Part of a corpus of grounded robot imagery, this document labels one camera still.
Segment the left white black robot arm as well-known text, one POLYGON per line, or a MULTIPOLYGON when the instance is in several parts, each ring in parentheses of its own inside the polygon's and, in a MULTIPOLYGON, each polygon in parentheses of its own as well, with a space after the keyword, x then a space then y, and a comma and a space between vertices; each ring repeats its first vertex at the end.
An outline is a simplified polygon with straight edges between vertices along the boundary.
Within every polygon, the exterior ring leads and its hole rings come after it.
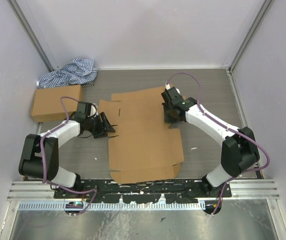
POLYGON ((81 195, 95 194, 96 188, 84 190, 80 175, 64 169, 59 164, 60 147, 84 132, 90 132, 90 136, 96 139, 114 133, 115 129, 104 112, 73 112, 55 128, 26 136, 18 167, 19 174, 59 187, 74 199, 81 195))

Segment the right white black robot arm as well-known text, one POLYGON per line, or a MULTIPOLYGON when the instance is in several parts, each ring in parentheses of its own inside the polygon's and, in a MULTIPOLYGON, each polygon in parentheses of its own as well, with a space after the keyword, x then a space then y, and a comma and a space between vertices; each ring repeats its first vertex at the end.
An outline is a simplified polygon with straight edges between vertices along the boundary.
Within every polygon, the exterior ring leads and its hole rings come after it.
POLYGON ((252 129, 238 128, 222 121, 191 97, 163 99, 166 123, 189 123, 201 129, 221 146, 220 163, 201 180, 201 191, 206 196, 216 196, 223 183, 239 176, 260 159, 252 129))

